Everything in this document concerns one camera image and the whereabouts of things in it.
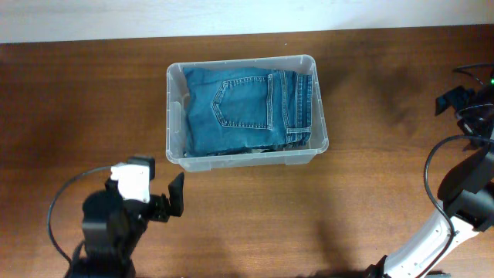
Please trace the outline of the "dark blue jeans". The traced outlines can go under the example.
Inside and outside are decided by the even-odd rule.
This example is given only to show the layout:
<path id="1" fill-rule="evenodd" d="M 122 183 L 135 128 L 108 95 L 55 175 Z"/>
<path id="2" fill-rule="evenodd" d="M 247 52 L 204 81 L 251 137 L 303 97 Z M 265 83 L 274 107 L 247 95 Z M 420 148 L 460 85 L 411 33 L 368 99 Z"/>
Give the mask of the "dark blue jeans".
<path id="1" fill-rule="evenodd" d="M 282 69 L 184 69 L 188 157 L 302 147 L 311 137 L 313 78 Z"/>

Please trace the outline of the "clear plastic storage container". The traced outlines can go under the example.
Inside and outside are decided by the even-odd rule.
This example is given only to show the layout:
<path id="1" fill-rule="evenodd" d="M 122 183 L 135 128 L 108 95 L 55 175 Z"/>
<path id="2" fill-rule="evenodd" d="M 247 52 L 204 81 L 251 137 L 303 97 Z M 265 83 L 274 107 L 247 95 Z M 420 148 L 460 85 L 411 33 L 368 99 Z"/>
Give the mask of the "clear plastic storage container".
<path id="1" fill-rule="evenodd" d="M 209 70 L 226 70 L 250 66 L 275 70 L 292 70 L 298 73 L 310 74 L 313 77 L 312 130 L 307 145 L 298 148 L 283 148 L 280 151 L 186 158 L 184 152 L 187 143 L 186 136 L 188 135 L 186 108 L 189 101 L 189 90 L 183 69 L 185 67 L 200 67 Z M 325 152 L 330 146 L 316 60 L 306 54 L 172 63 L 167 68 L 166 112 L 166 157 L 171 163 L 179 164 L 188 172 L 269 164 L 307 164 L 316 155 Z"/>

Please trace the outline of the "light grey jeans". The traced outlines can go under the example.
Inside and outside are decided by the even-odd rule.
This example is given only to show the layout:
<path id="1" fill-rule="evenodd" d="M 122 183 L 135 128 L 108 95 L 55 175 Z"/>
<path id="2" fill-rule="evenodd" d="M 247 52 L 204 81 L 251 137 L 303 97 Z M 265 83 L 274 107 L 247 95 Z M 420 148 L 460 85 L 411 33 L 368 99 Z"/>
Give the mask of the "light grey jeans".
<path id="1" fill-rule="evenodd" d="M 261 147 L 261 148 L 240 148 L 240 149 L 233 149 L 233 150 L 229 150 L 229 151 L 223 151 L 219 154 L 220 155 L 256 154 L 256 153 L 267 153 L 267 152 L 275 152 L 275 151 L 286 151 L 286 150 L 292 150 L 292 149 L 293 149 L 293 146 L 291 146 L 291 145 Z"/>

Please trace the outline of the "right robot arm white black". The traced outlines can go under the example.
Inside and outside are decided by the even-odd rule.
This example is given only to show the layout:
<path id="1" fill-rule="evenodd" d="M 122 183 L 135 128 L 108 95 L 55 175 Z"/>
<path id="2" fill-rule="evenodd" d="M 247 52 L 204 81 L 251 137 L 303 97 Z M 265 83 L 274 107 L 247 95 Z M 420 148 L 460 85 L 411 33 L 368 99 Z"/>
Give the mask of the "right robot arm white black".
<path id="1" fill-rule="evenodd" d="M 456 136 L 438 142 L 424 167 L 425 191 L 435 210 L 421 229 L 398 251 L 365 269 L 372 278 L 442 277 L 434 267 L 453 249 L 493 226 L 493 82 L 481 89 L 463 86 L 444 93 L 435 101 L 435 112 L 455 111 L 461 139 L 469 141 L 472 155 L 453 167 L 432 194 L 428 169 L 435 153 Z"/>

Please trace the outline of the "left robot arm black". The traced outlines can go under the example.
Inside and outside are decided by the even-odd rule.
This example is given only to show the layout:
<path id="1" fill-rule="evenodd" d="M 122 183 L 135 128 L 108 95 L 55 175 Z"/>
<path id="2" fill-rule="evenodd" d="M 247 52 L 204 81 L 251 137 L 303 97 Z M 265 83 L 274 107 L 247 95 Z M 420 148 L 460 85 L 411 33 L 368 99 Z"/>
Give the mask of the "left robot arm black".
<path id="1" fill-rule="evenodd" d="M 68 277 L 135 277 L 131 255 L 148 223 L 183 214 L 184 173 L 170 182 L 167 194 L 152 195 L 153 158 L 134 156 L 108 169 L 105 189 L 83 203 L 84 239 L 74 249 Z"/>

